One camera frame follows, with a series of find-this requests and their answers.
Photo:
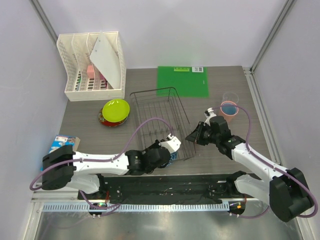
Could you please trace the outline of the lime green plate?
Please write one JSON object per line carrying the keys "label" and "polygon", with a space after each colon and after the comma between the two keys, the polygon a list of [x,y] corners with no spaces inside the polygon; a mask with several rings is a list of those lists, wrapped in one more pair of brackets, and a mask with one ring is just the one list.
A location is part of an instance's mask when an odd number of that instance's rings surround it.
{"label": "lime green plate", "polygon": [[124,99],[113,99],[108,101],[102,108],[102,116],[111,123],[121,122],[130,113],[130,105]]}

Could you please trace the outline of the pink plastic cup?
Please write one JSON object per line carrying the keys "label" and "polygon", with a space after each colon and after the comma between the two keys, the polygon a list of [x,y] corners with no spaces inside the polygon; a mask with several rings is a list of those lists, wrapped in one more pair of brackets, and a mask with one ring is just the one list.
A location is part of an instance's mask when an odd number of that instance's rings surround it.
{"label": "pink plastic cup", "polygon": [[225,115],[225,114],[223,114],[223,113],[221,112],[221,105],[220,105],[220,108],[219,108],[219,115],[222,116],[222,117],[224,117],[224,119],[229,123],[229,122],[238,114],[239,108],[237,107],[237,104],[235,103],[236,107],[238,108],[237,114],[235,114],[235,115]]}

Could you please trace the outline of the blue patterned bowl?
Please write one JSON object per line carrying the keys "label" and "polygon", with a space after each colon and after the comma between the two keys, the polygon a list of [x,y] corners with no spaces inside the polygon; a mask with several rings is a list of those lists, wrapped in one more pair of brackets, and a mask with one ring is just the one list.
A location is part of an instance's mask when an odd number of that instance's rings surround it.
{"label": "blue patterned bowl", "polygon": [[170,160],[167,164],[167,166],[172,165],[174,163],[174,161],[176,161],[178,159],[178,152],[175,151],[173,153],[170,154]]}

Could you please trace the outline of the blue plastic cup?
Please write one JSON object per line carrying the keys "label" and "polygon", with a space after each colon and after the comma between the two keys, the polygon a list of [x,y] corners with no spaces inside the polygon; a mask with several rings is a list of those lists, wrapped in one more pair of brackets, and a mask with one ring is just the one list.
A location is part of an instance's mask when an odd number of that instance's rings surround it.
{"label": "blue plastic cup", "polygon": [[220,110],[224,115],[227,115],[227,116],[236,115],[238,112],[238,108],[236,107],[236,104],[233,102],[222,103]]}

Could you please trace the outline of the clear glass cup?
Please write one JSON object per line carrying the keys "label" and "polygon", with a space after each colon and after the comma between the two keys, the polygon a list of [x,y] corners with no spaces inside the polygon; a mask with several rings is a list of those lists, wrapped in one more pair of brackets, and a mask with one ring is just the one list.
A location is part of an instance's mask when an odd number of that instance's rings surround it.
{"label": "clear glass cup", "polygon": [[228,91],[223,94],[222,101],[229,101],[237,104],[239,102],[239,96],[234,92]]}

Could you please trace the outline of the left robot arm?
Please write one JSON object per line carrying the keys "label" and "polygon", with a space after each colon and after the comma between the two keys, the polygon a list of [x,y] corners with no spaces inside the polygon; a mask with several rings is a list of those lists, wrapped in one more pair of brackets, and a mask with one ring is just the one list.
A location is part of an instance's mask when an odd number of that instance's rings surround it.
{"label": "left robot arm", "polygon": [[87,154],[64,145],[42,159],[41,188],[46,191],[64,187],[80,190],[100,200],[107,192],[100,175],[141,176],[162,168],[177,152],[181,142],[176,138],[156,140],[144,150],[128,150],[116,154]]}

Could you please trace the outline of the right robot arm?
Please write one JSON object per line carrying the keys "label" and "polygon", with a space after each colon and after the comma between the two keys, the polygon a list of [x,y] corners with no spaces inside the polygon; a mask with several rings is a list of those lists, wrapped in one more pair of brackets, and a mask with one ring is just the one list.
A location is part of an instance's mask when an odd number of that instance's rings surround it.
{"label": "right robot arm", "polygon": [[261,155],[237,135],[233,135],[227,121],[222,116],[208,117],[199,122],[187,141],[205,146],[214,144],[219,152],[229,159],[242,164],[257,177],[242,171],[229,177],[226,193],[233,198],[246,194],[267,204],[283,222],[289,222],[313,209],[313,217],[318,211],[315,197],[309,190],[304,174],[297,168],[287,169]]}

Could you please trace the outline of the red floral plate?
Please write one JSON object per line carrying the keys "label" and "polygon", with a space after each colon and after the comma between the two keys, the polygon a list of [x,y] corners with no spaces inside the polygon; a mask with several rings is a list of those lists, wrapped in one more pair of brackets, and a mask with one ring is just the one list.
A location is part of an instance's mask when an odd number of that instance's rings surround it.
{"label": "red floral plate", "polygon": [[106,127],[118,127],[126,122],[128,116],[130,114],[130,110],[110,110],[107,111],[107,116],[111,117],[113,120],[117,120],[116,122],[108,121],[103,115],[103,108],[100,109],[98,113],[98,121],[106,126]]}

